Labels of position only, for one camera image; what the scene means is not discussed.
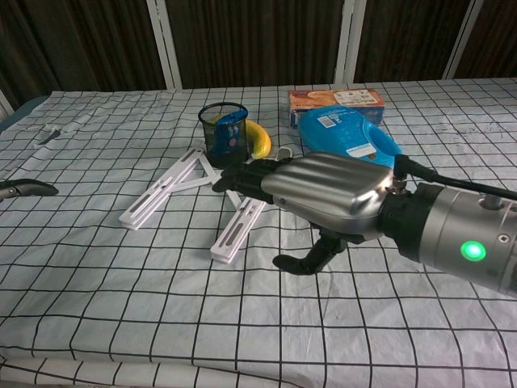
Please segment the orange blue cardboard box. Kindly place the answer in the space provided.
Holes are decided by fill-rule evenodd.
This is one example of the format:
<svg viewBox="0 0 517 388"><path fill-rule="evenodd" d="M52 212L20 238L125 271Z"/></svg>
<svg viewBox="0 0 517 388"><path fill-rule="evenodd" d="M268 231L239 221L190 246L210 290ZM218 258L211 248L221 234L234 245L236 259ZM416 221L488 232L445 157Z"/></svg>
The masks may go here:
<svg viewBox="0 0 517 388"><path fill-rule="evenodd" d="M353 108L373 124L383 120L385 103L374 89L296 90L289 91L290 127L309 110L334 105Z"/></svg>

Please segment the black mesh pen cup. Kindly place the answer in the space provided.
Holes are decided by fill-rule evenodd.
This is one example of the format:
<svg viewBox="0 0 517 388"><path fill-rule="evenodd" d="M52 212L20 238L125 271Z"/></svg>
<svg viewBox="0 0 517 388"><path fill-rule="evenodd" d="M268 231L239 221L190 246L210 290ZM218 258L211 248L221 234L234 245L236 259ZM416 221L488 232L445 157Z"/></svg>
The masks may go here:
<svg viewBox="0 0 517 388"><path fill-rule="evenodd" d="M213 167L225 169L248 159L247 116L244 106L232 102L212 103L200 110L206 155Z"/></svg>

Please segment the white black grid tablecloth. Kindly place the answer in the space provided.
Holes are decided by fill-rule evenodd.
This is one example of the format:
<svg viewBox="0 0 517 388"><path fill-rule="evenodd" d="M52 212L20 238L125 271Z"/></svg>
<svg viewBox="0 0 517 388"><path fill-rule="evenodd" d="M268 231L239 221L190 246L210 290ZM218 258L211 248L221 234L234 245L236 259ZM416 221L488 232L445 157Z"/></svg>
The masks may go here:
<svg viewBox="0 0 517 388"><path fill-rule="evenodd" d="M0 386L517 388L517 300L401 257L379 238L314 276L272 264L317 231L263 210L231 264L210 247L233 215L209 187L137 231L119 221L203 143L199 110L237 102L303 154L288 86L54 91L0 132L0 181L50 197L0 202ZM61 135L35 148L46 124Z"/></svg>

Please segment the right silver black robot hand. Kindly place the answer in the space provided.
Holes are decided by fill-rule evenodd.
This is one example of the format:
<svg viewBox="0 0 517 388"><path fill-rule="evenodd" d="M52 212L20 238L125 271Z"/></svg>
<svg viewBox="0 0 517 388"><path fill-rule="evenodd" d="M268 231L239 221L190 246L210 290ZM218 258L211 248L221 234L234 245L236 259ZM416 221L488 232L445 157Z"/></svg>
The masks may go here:
<svg viewBox="0 0 517 388"><path fill-rule="evenodd" d="M348 243L361 244L382 235L380 211L392 181L390 167L312 152L300 158L234 164L223 170L212 189L277 205L317 228L320 238L306 257L277 255L273 259L284 272L313 275Z"/></svg>

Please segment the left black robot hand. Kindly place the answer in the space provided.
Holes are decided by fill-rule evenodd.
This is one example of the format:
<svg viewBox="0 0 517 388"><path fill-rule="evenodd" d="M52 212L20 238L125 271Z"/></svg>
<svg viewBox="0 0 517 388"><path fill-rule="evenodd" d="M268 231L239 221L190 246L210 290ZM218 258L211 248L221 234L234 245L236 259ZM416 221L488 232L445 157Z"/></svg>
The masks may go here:
<svg viewBox="0 0 517 388"><path fill-rule="evenodd" d="M15 179L0 182L0 202L19 196L55 196L59 191L51 184L35 179Z"/></svg>

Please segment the white frame post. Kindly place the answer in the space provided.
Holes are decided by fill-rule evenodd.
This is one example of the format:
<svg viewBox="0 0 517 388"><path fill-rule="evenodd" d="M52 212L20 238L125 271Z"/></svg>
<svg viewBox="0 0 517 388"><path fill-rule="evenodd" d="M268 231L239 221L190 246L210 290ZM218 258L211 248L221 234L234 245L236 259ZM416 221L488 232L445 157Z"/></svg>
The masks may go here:
<svg viewBox="0 0 517 388"><path fill-rule="evenodd" d="M354 82L367 0L344 0L334 72L335 84Z"/></svg>
<svg viewBox="0 0 517 388"><path fill-rule="evenodd" d="M469 42L472 30L481 12L484 0L470 0L463 21L460 25L455 43L444 68L442 79L454 78L465 47Z"/></svg>
<svg viewBox="0 0 517 388"><path fill-rule="evenodd" d="M146 0L167 90L182 89L179 63L166 0Z"/></svg>

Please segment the dark brown curtain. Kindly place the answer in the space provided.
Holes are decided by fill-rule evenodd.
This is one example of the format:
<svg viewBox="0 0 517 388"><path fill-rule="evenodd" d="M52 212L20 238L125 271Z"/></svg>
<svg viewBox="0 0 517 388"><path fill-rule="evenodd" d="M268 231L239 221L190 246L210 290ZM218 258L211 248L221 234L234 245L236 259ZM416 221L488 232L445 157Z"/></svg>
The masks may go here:
<svg viewBox="0 0 517 388"><path fill-rule="evenodd" d="M366 0L356 82L440 78L470 0ZM327 84L345 0L166 0L186 88ZM456 78L517 77L517 0L484 0ZM166 86L146 0L0 0L0 91Z"/></svg>

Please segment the yellow banana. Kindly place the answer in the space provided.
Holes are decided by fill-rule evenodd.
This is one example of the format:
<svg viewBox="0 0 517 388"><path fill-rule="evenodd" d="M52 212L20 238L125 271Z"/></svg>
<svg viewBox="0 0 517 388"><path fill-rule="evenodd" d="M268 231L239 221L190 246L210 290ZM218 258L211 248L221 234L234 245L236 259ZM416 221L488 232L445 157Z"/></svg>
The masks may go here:
<svg viewBox="0 0 517 388"><path fill-rule="evenodd" d="M271 138L262 125L246 119L246 136L251 140L252 159L265 158L270 154Z"/></svg>

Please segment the white folding laptop stand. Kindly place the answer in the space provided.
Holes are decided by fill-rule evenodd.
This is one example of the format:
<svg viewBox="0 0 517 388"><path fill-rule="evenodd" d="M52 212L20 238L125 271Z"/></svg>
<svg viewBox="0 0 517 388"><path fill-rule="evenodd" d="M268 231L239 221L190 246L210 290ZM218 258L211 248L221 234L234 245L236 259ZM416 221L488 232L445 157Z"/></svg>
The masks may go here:
<svg viewBox="0 0 517 388"><path fill-rule="evenodd" d="M138 230L171 195L214 184L219 178L220 175L214 171L204 150L192 148L151 184L119 216L119 221L130 230ZM210 253L213 260L230 264L259 219L266 203L249 197L240 199L237 193L231 191L227 191L226 195L235 208L235 214L210 248Z"/></svg>

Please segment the blue item inside cup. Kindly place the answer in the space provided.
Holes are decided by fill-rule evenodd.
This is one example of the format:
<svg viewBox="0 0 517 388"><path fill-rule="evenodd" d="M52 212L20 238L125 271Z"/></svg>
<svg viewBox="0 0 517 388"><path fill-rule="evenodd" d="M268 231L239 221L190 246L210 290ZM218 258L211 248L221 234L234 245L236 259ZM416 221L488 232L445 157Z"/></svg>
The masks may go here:
<svg viewBox="0 0 517 388"><path fill-rule="evenodd" d="M214 118L214 145L211 153L215 156L231 154L237 149L240 135L240 123L244 119L241 112L219 115Z"/></svg>

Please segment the blue detergent bottle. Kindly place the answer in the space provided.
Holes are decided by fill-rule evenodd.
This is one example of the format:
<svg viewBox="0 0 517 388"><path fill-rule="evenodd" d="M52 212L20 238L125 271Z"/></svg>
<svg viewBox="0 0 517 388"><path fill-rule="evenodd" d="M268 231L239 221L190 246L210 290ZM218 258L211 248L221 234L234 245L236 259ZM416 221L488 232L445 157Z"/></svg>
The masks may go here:
<svg viewBox="0 0 517 388"><path fill-rule="evenodd" d="M392 168L399 145L360 112L344 106L307 111L297 130L311 152L340 154Z"/></svg>

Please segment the white blue small pen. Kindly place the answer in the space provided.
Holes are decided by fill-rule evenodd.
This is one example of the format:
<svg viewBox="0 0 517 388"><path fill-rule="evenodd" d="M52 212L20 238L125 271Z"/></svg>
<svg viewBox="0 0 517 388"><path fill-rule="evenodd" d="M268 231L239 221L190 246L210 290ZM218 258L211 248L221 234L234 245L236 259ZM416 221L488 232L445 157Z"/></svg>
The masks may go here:
<svg viewBox="0 0 517 388"><path fill-rule="evenodd" d="M40 148L45 146L53 139L59 137L61 135L61 128L54 124L46 124L38 133L38 137L36 143L34 145L35 148Z"/></svg>

